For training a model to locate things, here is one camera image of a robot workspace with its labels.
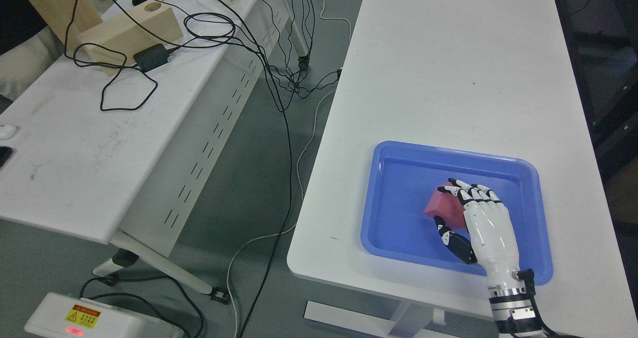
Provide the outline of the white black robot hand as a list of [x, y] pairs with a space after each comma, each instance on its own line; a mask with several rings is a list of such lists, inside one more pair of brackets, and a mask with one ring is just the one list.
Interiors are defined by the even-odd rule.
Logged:
[[487, 274], [488, 288], [510, 290], [519, 286], [519, 247], [509, 211], [496, 192], [481, 184], [450, 179], [437, 188], [455, 197], [463, 207], [470, 243], [477, 263]]

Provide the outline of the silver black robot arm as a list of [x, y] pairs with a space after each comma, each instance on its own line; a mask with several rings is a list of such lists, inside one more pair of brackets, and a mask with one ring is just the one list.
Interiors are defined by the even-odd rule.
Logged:
[[544, 333], [526, 281], [491, 284], [488, 295], [499, 338], [537, 338]]

